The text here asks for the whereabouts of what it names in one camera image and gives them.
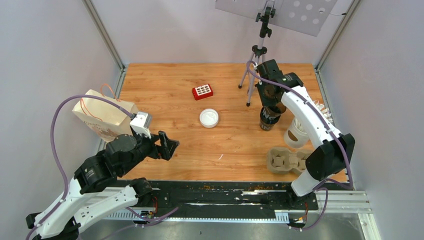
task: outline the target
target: red box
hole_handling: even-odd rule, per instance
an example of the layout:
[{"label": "red box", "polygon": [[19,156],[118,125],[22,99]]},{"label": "red box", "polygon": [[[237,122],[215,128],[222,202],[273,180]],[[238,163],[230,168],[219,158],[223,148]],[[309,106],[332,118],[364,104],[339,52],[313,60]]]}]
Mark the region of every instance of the red box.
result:
[{"label": "red box", "polygon": [[212,91],[212,87],[209,84],[193,87],[191,92],[193,93],[194,99],[196,101],[200,99],[205,99],[207,97],[211,97],[214,95],[214,92]]}]

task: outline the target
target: wooden table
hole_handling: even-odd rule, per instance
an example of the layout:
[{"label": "wooden table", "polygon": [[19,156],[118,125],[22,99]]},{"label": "wooden table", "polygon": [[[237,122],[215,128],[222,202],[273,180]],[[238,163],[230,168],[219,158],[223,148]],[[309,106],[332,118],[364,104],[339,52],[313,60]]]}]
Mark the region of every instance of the wooden table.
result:
[{"label": "wooden table", "polygon": [[[271,131],[259,127],[261,101],[253,93],[246,107],[246,78],[239,89],[246,65],[242,63],[130,64],[120,98],[136,103],[140,111],[152,115],[150,131],[165,131],[180,141],[170,161],[146,158],[124,179],[199,181],[293,181],[294,173],[280,175],[268,171],[267,152],[274,146],[287,147],[283,134],[293,120],[288,110]],[[283,73],[296,73],[310,97],[322,102],[311,64],[279,64]],[[213,96],[196,101],[192,88],[210,84]],[[207,108],[219,113],[214,128],[204,128],[199,120]],[[306,149],[313,149],[309,141]],[[334,179],[345,182],[344,171]]]}]

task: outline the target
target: paper cup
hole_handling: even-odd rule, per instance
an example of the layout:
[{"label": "paper cup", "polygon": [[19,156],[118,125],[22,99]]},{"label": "paper cup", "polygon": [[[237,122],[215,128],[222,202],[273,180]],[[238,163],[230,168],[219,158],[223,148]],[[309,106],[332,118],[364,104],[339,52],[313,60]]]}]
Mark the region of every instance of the paper cup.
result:
[{"label": "paper cup", "polygon": [[300,131],[295,125],[295,119],[291,121],[290,126],[284,133],[284,142],[292,148],[299,149],[309,140],[306,132]]}]

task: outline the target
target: cable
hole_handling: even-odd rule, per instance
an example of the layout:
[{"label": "cable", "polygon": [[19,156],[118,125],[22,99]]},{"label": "cable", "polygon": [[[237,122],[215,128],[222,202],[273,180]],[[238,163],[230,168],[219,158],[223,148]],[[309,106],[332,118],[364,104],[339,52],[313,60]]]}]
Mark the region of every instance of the cable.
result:
[{"label": "cable", "polygon": [[330,13],[330,15],[333,15],[333,16],[345,16],[347,14],[348,14],[347,12],[342,13],[342,14],[332,14],[332,13]]},{"label": "cable", "polygon": [[323,188],[319,188],[319,189],[317,189],[315,192],[318,192],[318,191],[322,191],[322,190],[324,190],[325,191],[325,202],[324,202],[324,206],[322,207],[322,211],[321,211],[321,214],[319,215],[319,217],[318,217],[318,219],[312,224],[312,225],[310,225],[310,226],[308,226],[308,227],[303,227],[303,228],[298,228],[298,227],[289,227],[289,229],[290,228],[293,228],[293,229],[295,229],[295,230],[299,230],[299,231],[306,231],[306,230],[310,230],[310,229],[312,229],[313,227],[315,227],[320,221],[321,221],[321,219],[323,218],[323,216],[324,216],[324,212],[326,211],[326,208],[327,208],[327,202],[328,202],[328,199],[329,199],[329,190],[327,189],[327,188],[325,188],[325,187],[323,187]]},{"label": "cable", "polygon": [[110,238],[110,237],[112,237],[112,236],[114,236],[114,235],[116,235],[116,234],[118,234],[118,233],[120,233],[120,232],[122,232],[124,230],[130,229],[130,228],[136,228],[136,227],[142,227],[142,228],[144,228],[144,227],[151,227],[151,226],[160,224],[164,219],[166,219],[167,217],[169,217],[171,214],[175,213],[177,210],[178,210],[178,207],[174,208],[172,211],[168,212],[167,214],[165,214],[165,215],[163,215],[161,217],[155,218],[154,219],[155,221],[153,221],[152,223],[148,223],[148,224],[135,224],[135,225],[124,226],[123,228],[118,229],[118,230],[112,232],[111,234],[103,237],[101,240],[106,240],[106,239],[108,239],[108,238]]},{"label": "cable", "polygon": [[149,222],[149,223],[152,221],[152,219],[141,216],[136,211],[132,210],[130,207],[126,207],[125,209],[130,211],[132,214],[134,214],[137,218],[139,218],[141,220],[144,220],[144,221]]},{"label": "cable", "polygon": [[80,94],[80,95],[75,95],[75,96],[71,96],[68,97],[67,99],[65,99],[61,104],[59,104],[59,106],[56,109],[56,112],[54,113],[53,116],[53,120],[51,121],[51,126],[50,126],[50,145],[51,145],[51,151],[53,153],[53,158],[54,161],[56,162],[57,168],[60,171],[60,174],[62,175],[63,178],[63,183],[64,183],[64,191],[63,191],[63,195],[60,199],[60,201],[58,201],[56,203],[56,205],[54,205],[54,207],[43,217],[40,219],[40,221],[38,221],[38,223],[29,231],[28,235],[26,236],[26,240],[29,240],[31,235],[33,234],[33,232],[35,232],[38,227],[42,226],[44,221],[50,217],[58,208],[59,206],[62,204],[62,202],[66,199],[67,195],[68,195],[68,190],[69,190],[69,186],[68,186],[68,178],[65,174],[65,171],[61,165],[61,162],[59,161],[58,158],[58,153],[56,152],[56,146],[55,146],[55,136],[54,136],[54,131],[55,131],[55,125],[56,125],[56,120],[58,118],[59,115],[59,111],[62,109],[62,107],[69,101],[73,100],[73,99],[80,99],[80,98],[89,98],[89,99],[97,99],[100,101],[103,101],[105,103],[108,103],[116,108],[118,108],[119,110],[121,110],[124,114],[126,114],[129,117],[132,117],[133,114],[130,113],[129,111],[125,110],[123,107],[119,106],[118,104],[109,101],[107,99],[101,98],[99,96],[93,96],[93,95],[85,95],[85,94]]},{"label": "cable", "polygon": [[[299,97],[305,104],[307,104],[313,110],[313,112],[318,116],[319,120],[324,125],[324,128],[326,130],[330,130],[330,126],[327,124],[327,120],[320,114],[320,111],[314,105],[312,105],[312,103],[309,102],[304,96],[302,96],[300,93],[298,93],[297,91],[293,90],[292,88],[290,88],[290,87],[288,87],[286,85],[283,85],[283,84],[278,83],[278,82],[270,81],[268,79],[265,79],[263,77],[260,77],[260,76],[256,75],[256,73],[250,69],[250,64],[254,64],[255,65],[256,62],[254,62],[252,60],[249,60],[246,63],[246,69],[247,69],[247,71],[252,76],[254,76],[255,78],[261,80],[262,82],[265,82],[265,83],[269,83],[269,84],[278,86],[280,88],[283,88],[283,89],[285,89],[287,91],[290,91],[293,94],[295,94],[297,97]],[[342,143],[336,137],[336,135],[333,133],[333,131],[329,131],[329,134],[334,139],[334,141],[337,143],[337,146],[340,148],[341,154],[343,155],[344,164],[346,165],[346,170],[347,170],[347,176],[349,178],[349,186],[346,186],[345,184],[343,184],[343,183],[341,183],[339,181],[336,181],[336,180],[327,178],[327,179],[323,180],[320,184],[318,184],[316,187],[314,187],[313,190],[316,190],[319,187],[321,187],[326,181],[333,182],[333,183],[335,183],[335,184],[337,184],[337,185],[339,185],[339,186],[341,186],[341,187],[343,187],[345,189],[351,190],[351,189],[353,189],[354,186],[353,186],[353,181],[352,181],[352,173],[351,173],[351,167],[350,167],[350,164],[349,164],[348,155],[346,154],[345,148],[343,147]]]}]

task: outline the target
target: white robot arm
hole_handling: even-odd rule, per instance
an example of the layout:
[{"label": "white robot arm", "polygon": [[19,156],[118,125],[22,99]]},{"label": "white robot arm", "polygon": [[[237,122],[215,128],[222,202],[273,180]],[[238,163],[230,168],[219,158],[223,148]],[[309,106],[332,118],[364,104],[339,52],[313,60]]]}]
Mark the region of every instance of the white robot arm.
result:
[{"label": "white robot arm", "polygon": [[[350,133],[342,134],[326,120],[312,103],[303,82],[295,73],[284,75],[274,59],[256,66],[256,70],[261,78],[267,80],[256,84],[262,105],[275,107],[282,103],[283,107],[285,106],[284,111],[288,108],[299,120],[314,147],[314,152],[306,160],[305,171],[291,183],[294,194],[303,197],[311,193],[324,179],[346,168],[344,154],[337,142],[341,143],[350,163],[355,139]],[[271,82],[286,86],[292,91]]]},{"label": "white robot arm", "polygon": [[[180,143],[169,139],[163,131],[158,135],[151,134],[150,121],[146,112],[134,114],[130,122],[133,136],[121,134],[107,143],[105,150],[87,158],[70,180],[65,199],[61,194],[45,211],[26,217],[28,228],[35,228],[33,240],[76,240],[94,223],[120,209],[136,205],[141,196],[152,191],[149,182],[139,178],[115,195],[86,205],[146,157],[170,160]],[[58,202],[61,204],[50,213]]]}]

